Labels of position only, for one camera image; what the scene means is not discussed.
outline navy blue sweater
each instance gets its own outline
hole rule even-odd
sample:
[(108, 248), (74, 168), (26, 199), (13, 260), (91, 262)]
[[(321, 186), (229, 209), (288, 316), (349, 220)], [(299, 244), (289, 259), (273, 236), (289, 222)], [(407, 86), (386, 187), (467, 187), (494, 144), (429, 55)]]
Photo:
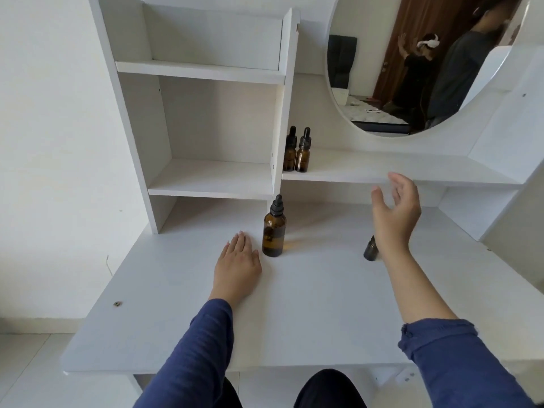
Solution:
[[(134, 408), (212, 408), (233, 345), (230, 305), (207, 302)], [(399, 347), (417, 364), (435, 408), (534, 408), (468, 321), (405, 325)]]

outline brown door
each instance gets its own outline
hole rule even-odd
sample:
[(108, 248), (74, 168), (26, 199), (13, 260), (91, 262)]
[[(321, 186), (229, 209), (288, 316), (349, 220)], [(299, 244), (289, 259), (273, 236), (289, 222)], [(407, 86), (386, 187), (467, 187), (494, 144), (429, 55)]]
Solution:
[(415, 37), (437, 33), (441, 45), (437, 49), (437, 65), (447, 49), (459, 36), (472, 26), (471, 16), (482, 0), (402, 0), (397, 21), (387, 47), (381, 75), (378, 78), (374, 97), (387, 103), (404, 76), (404, 60), (398, 51), (399, 35), (406, 33), (406, 48), (411, 47)]

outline shelf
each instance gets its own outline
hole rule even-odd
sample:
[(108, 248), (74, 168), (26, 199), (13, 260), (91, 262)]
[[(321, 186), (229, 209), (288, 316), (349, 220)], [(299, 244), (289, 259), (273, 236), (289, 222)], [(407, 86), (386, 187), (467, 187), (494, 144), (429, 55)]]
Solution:
[(270, 166), (173, 159), (149, 186), (150, 195), (269, 200)]
[(398, 172), (419, 184), (442, 186), (521, 186), (464, 156), (433, 154), (347, 152), (312, 149), (307, 173), (289, 172), (283, 180), (314, 182), (387, 183), (388, 172)]
[(168, 75), (189, 79), (207, 79), (223, 81), (245, 81), (250, 83), (280, 84), (285, 83), (285, 75), (277, 70), (255, 68), (208, 66), (204, 64), (174, 63), (169, 61), (117, 61), (120, 73), (139, 75)]
[[(243, 229), (260, 247), (264, 211), (262, 201), (180, 199), (161, 235), (147, 229), (137, 240), (63, 369), (156, 373), (208, 298), (225, 242)], [(286, 215), (284, 254), (261, 255), (259, 286), (235, 312), (230, 370), (406, 364), (384, 263), (363, 258), (371, 207), (288, 203)], [(436, 208), (424, 208), (411, 249), (500, 360), (544, 360), (544, 296), (505, 262)]]

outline round mirror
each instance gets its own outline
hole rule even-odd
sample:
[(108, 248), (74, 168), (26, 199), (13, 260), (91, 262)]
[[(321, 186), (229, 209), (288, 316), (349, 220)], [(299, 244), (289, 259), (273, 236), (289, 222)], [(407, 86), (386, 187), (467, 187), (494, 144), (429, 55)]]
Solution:
[(494, 50), (513, 43), (520, 1), (338, 0), (327, 64), (341, 113), (385, 137), (438, 126), (504, 62), (510, 49)]

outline gray shirt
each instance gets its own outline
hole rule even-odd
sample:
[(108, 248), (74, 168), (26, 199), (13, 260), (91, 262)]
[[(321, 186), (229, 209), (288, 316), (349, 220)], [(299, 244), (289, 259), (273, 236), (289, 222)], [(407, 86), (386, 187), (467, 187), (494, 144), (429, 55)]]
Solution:
[(459, 111), (494, 41), (494, 34), (469, 31), (453, 43), (432, 90), (428, 118), (450, 117)]

